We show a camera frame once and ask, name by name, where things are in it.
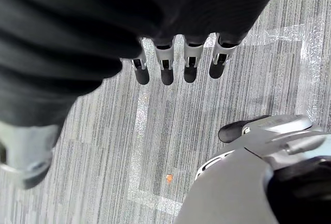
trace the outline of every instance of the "robotic finger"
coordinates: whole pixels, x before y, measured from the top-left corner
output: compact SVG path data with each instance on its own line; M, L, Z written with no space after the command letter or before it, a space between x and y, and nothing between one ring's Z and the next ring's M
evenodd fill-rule
M198 64L206 39L207 35L184 36L184 79L187 83L193 83L197 78Z
M164 85L171 85L174 81L174 39L155 39L154 48L157 61L161 69L161 80Z

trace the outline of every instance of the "black fabric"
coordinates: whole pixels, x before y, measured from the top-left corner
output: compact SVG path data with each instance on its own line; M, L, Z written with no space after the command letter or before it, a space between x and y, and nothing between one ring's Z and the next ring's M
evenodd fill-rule
M275 172L267 197L280 224L331 223L331 163L318 159Z
M240 42L267 2L0 0L0 120L62 123L78 96L120 72L120 57L140 54L139 37L223 32Z

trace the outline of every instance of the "black rubber pad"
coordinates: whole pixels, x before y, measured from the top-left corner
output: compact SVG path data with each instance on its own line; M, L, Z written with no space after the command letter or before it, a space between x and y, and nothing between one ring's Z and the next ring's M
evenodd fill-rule
M174 81L173 70L169 70L169 69L161 70L161 80L164 85L171 85Z
M214 65L213 61L210 64L209 75L211 78L217 79L220 78L224 71L223 62L218 62L217 65Z
M193 66L185 67L184 69L184 79L187 83L193 83L197 78L198 68Z
M262 115L247 121L238 121L227 124L221 127L218 131L218 138L223 143L231 143L235 139L238 139L242 135L243 127L250 122L254 122L260 119L269 117L270 115Z
M135 70L134 74L136 74L136 80L138 81L138 83L145 85L149 82L149 73L147 67L144 70L143 69Z

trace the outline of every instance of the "floor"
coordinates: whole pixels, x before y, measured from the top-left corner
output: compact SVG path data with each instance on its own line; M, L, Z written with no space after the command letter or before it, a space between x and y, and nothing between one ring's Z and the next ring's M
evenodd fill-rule
M145 40L150 83L125 63L78 99L42 184L19 190L0 172L0 223L172 223L198 167L223 146L220 126L303 113L331 130L331 0L272 0L218 80L207 73L214 39L188 84L177 36L171 86Z

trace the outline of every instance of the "black fingertip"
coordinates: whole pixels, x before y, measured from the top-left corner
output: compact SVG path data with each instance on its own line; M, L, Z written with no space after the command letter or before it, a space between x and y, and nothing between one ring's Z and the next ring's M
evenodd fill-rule
M187 83L193 83L195 81L195 79L197 78L197 72L198 72L198 68L197 67L185 67L184 69L184 80Z
M161 70L161 80L164 85L171 85L174 81L173 70L170 69Z
M149 82L149 73L147 67L143 69L138 69L134 71L134 74L136 74L136 80L141 85L146 85Z

